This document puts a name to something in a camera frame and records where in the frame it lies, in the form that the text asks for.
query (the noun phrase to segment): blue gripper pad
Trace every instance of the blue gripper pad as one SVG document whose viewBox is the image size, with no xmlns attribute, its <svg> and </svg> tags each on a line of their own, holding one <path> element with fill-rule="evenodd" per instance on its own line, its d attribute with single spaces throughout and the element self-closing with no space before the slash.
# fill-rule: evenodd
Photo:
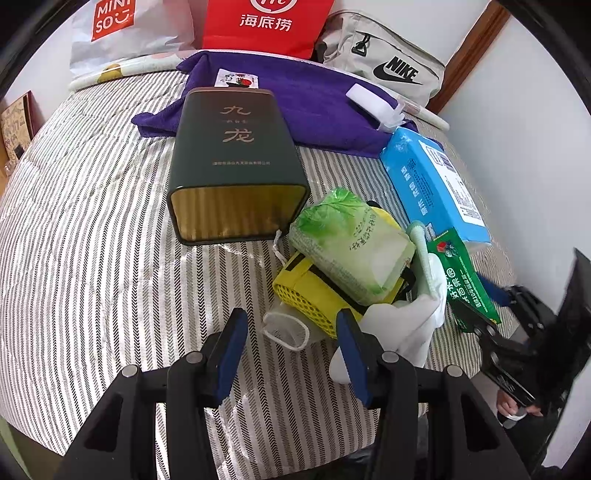
<svg viewBox="0 0 591 480">
<path fill-rule="evenodd" d="M 336 337 L 339 343 L 340 351 L 343 354 L 345 365 L 355 396 L 361 400 L 365 407 L 369 407 L 373 400 L 368 389 L 368 366 L 363 360 L 360 346 L 358 346 L 353 332 L 351 331 L 347 319 L 352 314 L 341 310 L 336 316 Z"/>
<path fill-rule="evenodd" d="M 219 362 L 219 368 L 217 371 L 217 390 L 216 397 L 219 403 L 222 403 L 224 398 L 230 394 L 230 389 L 236 377 L 236 371 L 238 370 L 238 363 L 240 363 L 240 357 L 244 350 L 244 344 L 246 343 L 246 337 L 248 334 L 248 317 L 246 312 L 242 309 L 234 309 L 224 330 L 222 336 L 230 330 L 228 345 L 225 352 L 223 353 L 222 359 Z"/>
</svg>

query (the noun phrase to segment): green and white cabbage-print package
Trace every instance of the green and white cabbage-print package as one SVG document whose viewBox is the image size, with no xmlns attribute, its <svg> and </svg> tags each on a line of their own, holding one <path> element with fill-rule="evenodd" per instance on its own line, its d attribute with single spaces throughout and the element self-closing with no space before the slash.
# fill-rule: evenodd
<svg viewBox="0 0 591 480">
<path fill-rule="evenodd" d="M 302 210 L 291 224 L 289 239 L 361 305 L 382 301 L 415 251 L 394 222 L 343 188 Z"/>
</svg>

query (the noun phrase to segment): beige nike bag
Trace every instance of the beige nike bag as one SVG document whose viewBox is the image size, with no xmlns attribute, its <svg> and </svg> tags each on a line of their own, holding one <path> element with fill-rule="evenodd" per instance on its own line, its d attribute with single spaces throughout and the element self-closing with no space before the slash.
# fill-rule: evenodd
<svg viewBox="0 0 591 480">
<path fill-rule="evenodd" d="M 328 17 L 316 44 L 318 60 L 355 73 L 426 106 L 440 89 L 443 64 L 363 12 Z"/>
</svg>

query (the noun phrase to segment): green snack bag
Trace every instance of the green snack bag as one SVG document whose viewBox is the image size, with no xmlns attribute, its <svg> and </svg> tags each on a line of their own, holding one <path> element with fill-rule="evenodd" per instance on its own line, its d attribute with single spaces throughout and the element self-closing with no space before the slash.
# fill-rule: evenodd
<svg viewBox="0 0 591 480">
<path fill-rule="evenodd" d="M 501 318 L 472 266 L 468 250 L 455 228 L 442 233 L 427 244 L 429 252 L 441 260 L 447 277 L 448 298 L 463 300 L 497 325 Z M 456 317 L 457 326 L 467 332 L 466 325 Z"/>
</svg>

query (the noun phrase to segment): bed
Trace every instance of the bed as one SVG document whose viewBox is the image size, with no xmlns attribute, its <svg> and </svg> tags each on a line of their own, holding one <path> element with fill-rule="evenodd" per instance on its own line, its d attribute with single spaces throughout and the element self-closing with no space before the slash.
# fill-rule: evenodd
<svg viewBox="0 0 591 480">
<path fill-rule="evenodd" d="M 188 248 L 168 217 L 173 138 L 142 138 L 130 123 L 176 100 L 186 76 L 156 72 L 91 86 L 37 134 L 0 202 L 0 414 L 64 454 L 118 371 L 172 364 L 221 330 L 233 307 L 249 317 L 230 398 L 207 412 L 220 478 L 270 478 L 334 460 L 372 443 L 377 412 L 328 377 L 334 342 L 293 353 L 260 332 L 281 268 L 272 242 Z M 445 135 L 440 141 L 489 226 L 489 211 Z M 336 186 L 408 219 L 379 160 L 298 147 L 314 202 Z M 287 242 L 280 245 L 287 256 Z M 499 285 L 515 283 L 504 250 L 472 256 Z M 499 309 L 501 332 L 517 323 Z M 473 376 L 480 349 L 450 312 L 427 367 Z M 168 478 L 165 408 L 157 410 L 157 469 Z"/>
</svg>

